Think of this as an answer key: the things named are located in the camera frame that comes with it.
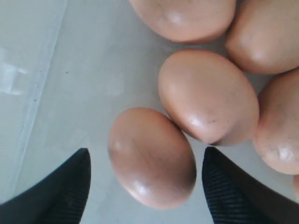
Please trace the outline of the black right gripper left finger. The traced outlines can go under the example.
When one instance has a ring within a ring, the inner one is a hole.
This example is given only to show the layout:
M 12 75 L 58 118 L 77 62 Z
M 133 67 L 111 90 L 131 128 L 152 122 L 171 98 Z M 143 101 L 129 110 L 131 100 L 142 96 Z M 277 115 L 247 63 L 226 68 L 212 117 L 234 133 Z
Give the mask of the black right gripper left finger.
M 2 224 L 79 224 L 91 185 L 91 158 L 81 148 L 39 183 L 1 204 Z

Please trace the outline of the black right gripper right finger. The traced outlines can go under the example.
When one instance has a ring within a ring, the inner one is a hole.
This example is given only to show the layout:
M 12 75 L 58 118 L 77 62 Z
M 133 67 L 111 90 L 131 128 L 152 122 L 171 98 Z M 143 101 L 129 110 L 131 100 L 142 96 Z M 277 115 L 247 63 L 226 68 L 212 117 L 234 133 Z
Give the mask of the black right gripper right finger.
M 297 224 L 298 203 L 265 186 L 215 147 L 207 147 L 202 184 L 215 224 Z

